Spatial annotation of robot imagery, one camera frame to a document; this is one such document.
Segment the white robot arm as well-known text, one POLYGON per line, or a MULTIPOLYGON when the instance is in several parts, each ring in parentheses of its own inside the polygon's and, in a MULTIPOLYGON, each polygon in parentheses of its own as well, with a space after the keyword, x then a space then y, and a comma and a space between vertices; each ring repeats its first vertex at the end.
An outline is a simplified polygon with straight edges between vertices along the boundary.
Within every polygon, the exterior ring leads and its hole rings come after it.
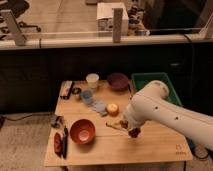
POLYGON ((166 101, 168 86, 150 81, 130 100, 123 120, 130 129, 140 128, 147 120, 159 122, 213 151, 213 117, 166 101))

